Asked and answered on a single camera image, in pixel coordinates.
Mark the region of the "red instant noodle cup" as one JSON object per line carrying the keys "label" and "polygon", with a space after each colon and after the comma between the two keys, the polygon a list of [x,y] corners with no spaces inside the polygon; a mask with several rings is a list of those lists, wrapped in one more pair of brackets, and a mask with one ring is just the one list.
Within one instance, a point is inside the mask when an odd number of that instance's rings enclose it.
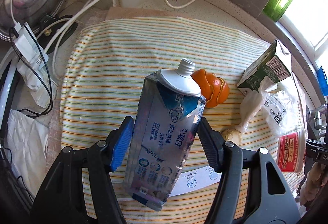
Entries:
{"label": "red instant noodle cup", "polygon": [[282,172],[300,173],[305,159],[306,136],[298,128],[279,138],[276,163]]}

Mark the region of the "orange peel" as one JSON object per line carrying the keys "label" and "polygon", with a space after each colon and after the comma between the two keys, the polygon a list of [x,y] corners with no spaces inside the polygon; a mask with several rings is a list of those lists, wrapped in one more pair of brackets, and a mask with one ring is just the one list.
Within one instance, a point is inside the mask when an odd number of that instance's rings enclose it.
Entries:
{"label": "orange peel", "polygon": [[195,71],[191,77],[200,86],[201,95],[206,99],[206,108],[214,108],[227,100],[230,88],[223,78],[205,69]]}

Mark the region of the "clear plastic bag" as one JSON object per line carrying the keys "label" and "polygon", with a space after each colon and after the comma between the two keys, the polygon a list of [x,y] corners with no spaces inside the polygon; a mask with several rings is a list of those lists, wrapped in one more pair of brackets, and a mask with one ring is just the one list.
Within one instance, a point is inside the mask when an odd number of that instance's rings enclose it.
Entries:
{"label": "clear plastic bag", "polygon": [[303,128],[298,91],[290,81],[281,82],[277,89],[266,92],[262,110],[263,119],[275,137]]}

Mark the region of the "white plastic bag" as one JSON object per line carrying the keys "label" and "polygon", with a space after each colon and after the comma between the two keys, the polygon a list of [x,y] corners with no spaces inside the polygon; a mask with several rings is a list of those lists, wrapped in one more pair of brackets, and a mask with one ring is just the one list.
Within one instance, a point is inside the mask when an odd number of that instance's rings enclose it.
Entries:
{"label": "white plastic bag", "polygon": [[268,76],[265,76],[260,82],[259,89],[251,91],[244,97],[240,105],[241,122],[235,127],[242,135],[246,132],[249,122],[263,107],[269,97],[269,92],[275,88],[276,84]]}

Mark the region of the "silver blue toothpaste tube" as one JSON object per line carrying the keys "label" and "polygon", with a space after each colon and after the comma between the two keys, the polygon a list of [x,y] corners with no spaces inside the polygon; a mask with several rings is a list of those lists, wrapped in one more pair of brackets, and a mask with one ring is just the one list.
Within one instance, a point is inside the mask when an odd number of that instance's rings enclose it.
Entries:
{"label": "silver blue toothpaste tube", "polygon": [[160,211],[187,160],[206,99],[192,79],[195,64],[183,58],[174,69],[145,77],[124,187],[136,201]]}

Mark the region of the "green milk carton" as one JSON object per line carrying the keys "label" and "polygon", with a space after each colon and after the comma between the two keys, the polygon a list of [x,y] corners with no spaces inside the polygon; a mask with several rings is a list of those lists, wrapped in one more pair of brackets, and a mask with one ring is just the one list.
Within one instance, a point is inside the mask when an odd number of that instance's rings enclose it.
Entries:
{"label": "green milk carton", "polygon": [[291,53],[279,40],[255,60],[245,71],[237,84],[244,95],[258,91],[261,81],[267,76],[273,83],[279,83],[291,76]]}

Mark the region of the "chrome faucet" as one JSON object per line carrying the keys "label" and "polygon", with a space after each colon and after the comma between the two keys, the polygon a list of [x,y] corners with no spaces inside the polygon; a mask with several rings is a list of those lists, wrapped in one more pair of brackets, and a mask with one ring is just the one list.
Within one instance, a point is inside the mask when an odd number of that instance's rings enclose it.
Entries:
{"label": "chrome faucet", "polygon": [[310,131],[320,140],[325,137],[327,127],[327,104],[323,104],[313,110],[307,109],[307,122]]}

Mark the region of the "blue sponge holder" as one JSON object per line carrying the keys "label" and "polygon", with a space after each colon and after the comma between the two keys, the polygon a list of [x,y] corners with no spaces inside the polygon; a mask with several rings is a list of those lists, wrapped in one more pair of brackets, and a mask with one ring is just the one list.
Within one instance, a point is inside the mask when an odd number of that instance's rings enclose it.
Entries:
{"label": "blue sponge holder", "polygon": [[322,66],[316,71],[316,74],[317,74],[318,83],[319,83],[319,87],[320,87],[322,95],[328,96],[327,75],[325,74],[325,71]]}

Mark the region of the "white power strip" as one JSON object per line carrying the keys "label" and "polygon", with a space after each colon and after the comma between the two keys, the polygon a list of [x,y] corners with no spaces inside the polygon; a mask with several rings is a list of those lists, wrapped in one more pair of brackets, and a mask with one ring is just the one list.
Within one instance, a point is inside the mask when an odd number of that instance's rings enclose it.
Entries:
{"label": "white power strip", "polygon": [[36,37],[28,23],[16,23],[14,30],[18,33],[14,43],[22,55],[22,60],[17,63],[17,70],[35,103],[45,109],[55,97],[58,87],[46,69],[48,55],[35,42]]}

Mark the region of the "white cloth bag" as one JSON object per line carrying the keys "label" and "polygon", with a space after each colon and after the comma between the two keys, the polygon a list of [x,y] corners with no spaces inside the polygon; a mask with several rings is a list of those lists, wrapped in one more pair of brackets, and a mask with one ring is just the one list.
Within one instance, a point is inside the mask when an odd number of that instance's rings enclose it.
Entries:
{"label": "white cloth bag", "polygon": [[32,196],[36,196],[46,175],[48,128],[33,118],[10,110],[6,147],[13,153],[15,176],[22,176]]}

